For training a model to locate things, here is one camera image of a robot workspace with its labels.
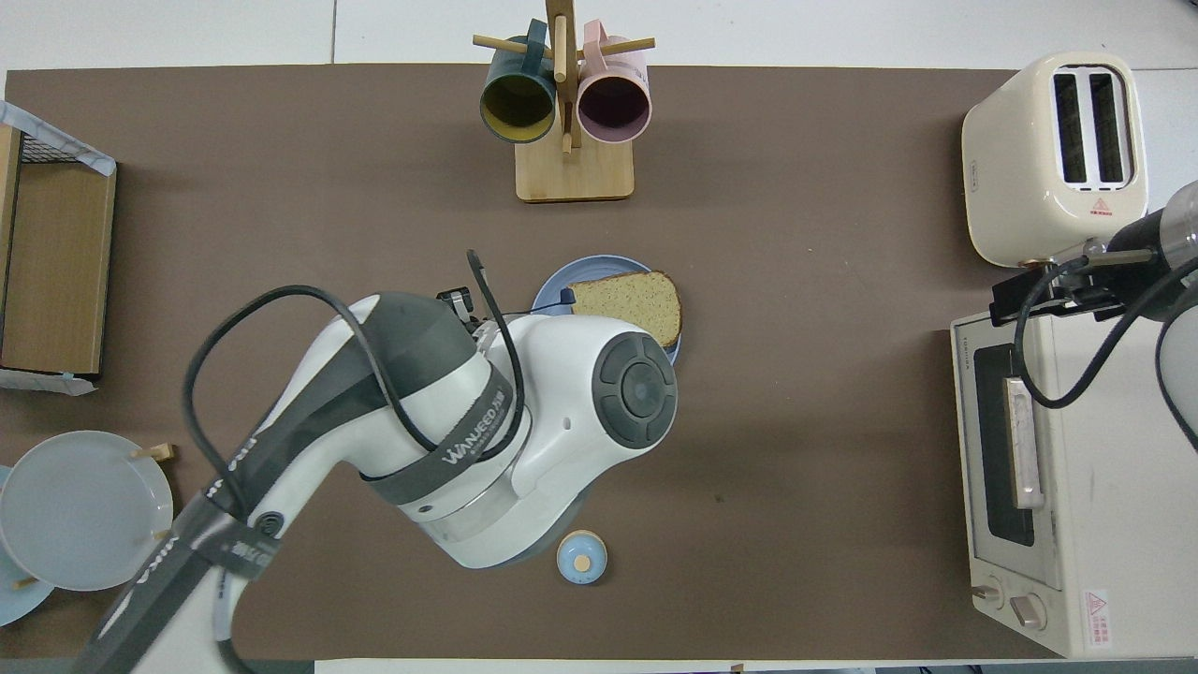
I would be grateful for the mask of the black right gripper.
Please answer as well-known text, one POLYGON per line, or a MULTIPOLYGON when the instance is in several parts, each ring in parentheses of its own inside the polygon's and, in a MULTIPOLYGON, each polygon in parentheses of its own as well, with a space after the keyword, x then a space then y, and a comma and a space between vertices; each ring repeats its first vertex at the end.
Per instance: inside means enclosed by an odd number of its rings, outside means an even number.
MULTIPOLYGON (((1161 251, 1158 213, 1123 227, 1111 238, 1091 236, 1067 249, 1067 259, 1102 255, 1103 253, 1138 251, 1146 249, 1152 259, 1146 263, 1100 266, 1089 274, 1089 281, 1073 293, 1073 306, 1079 312, 1124 312, 1135 300, 1146 295, 1155 283, 1167 277, 1167 260, 1161 251)), ((999 328, 1018 320, 1024 303, 1030 300, 1027 315, 1066 315, 1070 302, 1066 291, 1055 285, 1058 266, 1035 266, 991 287, 991 324, 999 328)))

